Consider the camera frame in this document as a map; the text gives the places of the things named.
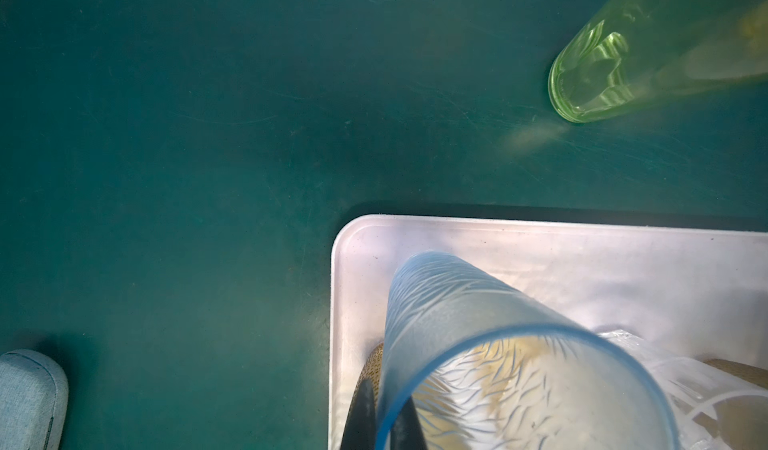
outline clear glass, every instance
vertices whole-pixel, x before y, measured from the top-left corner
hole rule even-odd
[[[446,253],[392,281],[377,450],[408,396],[430,448],[677,448],[664,394],[626,352]]]
[[[609,0],[552,64],[554,109],[614,117],[768,74],[768,0]]]
[[[768,390],[628,331],[600,336],[637,359],[664,390],[684,450],[768,448]]]

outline green table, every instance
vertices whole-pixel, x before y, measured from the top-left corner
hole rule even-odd
[[[764,229],[767,85],[554,113],[605,1],[0,0],[0,352],[62,448],[323,448],[363,213]]]

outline gray fabric case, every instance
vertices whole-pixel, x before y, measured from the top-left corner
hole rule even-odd
[[[0,356],[0,450],[56,450],[69,386],[64,370],[33,350]]]

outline white tray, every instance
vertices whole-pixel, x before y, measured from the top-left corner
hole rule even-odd
[[[384,339],[409,256],[463,258],[594,331],[623,328],[683,356],[768,367],[768,233],[368,215],[331,255],[328,448]]]

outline table surface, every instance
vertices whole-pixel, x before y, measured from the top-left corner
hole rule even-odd
[[[321,448],[364,213],[764,229],[768,85],[575,126],[606,0],[0,0],[0,351],[62,449]]]

